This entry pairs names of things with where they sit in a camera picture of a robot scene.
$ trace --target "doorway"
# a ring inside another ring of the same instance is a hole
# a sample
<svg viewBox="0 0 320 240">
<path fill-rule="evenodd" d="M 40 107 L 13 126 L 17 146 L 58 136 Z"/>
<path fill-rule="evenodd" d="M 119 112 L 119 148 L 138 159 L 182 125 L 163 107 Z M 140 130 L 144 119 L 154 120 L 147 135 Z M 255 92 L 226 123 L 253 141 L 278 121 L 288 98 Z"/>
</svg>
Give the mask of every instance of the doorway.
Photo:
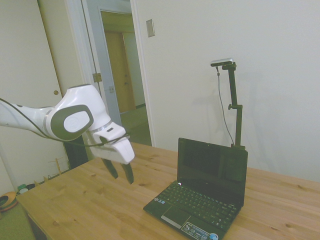
<svg viewBox="0 0 320 240">
<path fill-rule="evenodd" d="M 122 126 L 131 142 L 151 146 L 132 15 L 101 11 L 101 18 Z"/>
</svg>

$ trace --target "laptop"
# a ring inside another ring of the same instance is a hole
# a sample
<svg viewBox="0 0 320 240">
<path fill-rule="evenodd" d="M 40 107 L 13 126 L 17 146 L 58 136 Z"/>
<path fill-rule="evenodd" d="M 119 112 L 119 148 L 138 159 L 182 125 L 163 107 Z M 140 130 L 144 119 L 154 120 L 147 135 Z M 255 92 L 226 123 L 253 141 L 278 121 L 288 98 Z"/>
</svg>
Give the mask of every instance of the laptop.
<svg viewBox="0 0 320 240">
<path fill-rule="evenodd" d="M 245 199 L 248 152 L 178 140 L 177 180 L 143 210 L 191 240 L 221 240 Z"/>
</svg>

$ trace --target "baseboard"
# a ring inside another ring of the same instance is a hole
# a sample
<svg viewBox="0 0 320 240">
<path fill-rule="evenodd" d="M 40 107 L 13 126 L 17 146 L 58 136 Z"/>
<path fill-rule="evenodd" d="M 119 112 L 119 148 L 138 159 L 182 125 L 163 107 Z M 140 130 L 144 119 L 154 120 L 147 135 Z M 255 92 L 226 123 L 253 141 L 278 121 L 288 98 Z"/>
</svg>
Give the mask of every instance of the baseboard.
<svg viewBox="0 0 320 240">
<path fill-rule="evenodd" d="M 139 109 L 139 108 L 142 108 L 142 107 L 145 107 L 145 106 L 146 106 L 146 104 L 143 103 L 143 104 L 140 104 L 140 105 L 138 105 L 138 106 L 135 106 L 135 109 Z"/>
</svg>

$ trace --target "wooden table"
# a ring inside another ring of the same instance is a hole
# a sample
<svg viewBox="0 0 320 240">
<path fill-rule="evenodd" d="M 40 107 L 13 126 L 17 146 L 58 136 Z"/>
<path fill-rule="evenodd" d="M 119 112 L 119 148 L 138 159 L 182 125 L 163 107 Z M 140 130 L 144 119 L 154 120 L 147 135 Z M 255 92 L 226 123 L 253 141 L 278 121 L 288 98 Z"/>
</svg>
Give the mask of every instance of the wooden table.
<svg viewBox="0 0 320 240">
<path fill-rule="evenodd" d="M 17 197 L 53 240 L 183 240 L 143 211 L 177 177 L 177 153 L 133 143 L 134 183 L 96 158 Z M 244 207 L 224 240 L 320 240 L 320 183 L 248 168 Z"/>
</svg>

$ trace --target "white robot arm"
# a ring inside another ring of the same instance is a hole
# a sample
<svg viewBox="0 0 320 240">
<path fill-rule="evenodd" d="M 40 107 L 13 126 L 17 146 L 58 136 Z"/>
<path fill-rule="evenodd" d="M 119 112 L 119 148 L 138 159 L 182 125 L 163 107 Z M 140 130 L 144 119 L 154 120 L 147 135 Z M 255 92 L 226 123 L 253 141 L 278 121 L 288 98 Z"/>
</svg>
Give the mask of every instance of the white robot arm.
<svg viewBox="0 0 320 240">
<path fill-rule="evenodd" d="M 31 108 L 0 100 L 0 126 L 30 130 L 62 142 L 86 133 L 92 153 L 103 159 L 110 173 L 118 177 L 111 161 L 119 162 L 128 181 L 134 181 L 130 162 L 135 154 L 129 136 L 122 126 L 111 121 L 93 85 L 69 88 L 54 107 Z"/>
</svg>

